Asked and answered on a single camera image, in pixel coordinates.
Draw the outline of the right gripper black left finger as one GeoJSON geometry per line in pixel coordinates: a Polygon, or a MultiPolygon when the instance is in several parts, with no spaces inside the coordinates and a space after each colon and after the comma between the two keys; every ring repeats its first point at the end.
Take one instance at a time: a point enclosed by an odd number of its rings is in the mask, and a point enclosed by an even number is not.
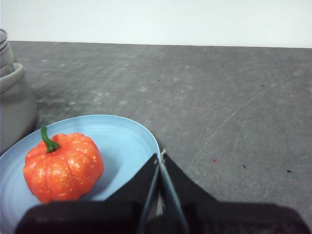
{"type": "Polygon", "coordinates": [[[116,215],[108,223],[109,234],[142,234],[153,211],[158,187],[158,157],[150,159],[126,184],[106,199],[116,215]]]}

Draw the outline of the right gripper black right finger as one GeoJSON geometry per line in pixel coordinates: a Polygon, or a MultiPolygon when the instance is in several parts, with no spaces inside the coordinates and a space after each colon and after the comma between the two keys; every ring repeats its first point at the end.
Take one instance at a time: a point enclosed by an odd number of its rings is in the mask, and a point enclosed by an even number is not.
{"type": "Polygon", "coordinates": [[[193,182],[166,153],[162,156],[160,169],[165,213],[177,219],[184,234],[202,234],[203,224],[197,206],[217,202],[217,199],[193,182]]]}

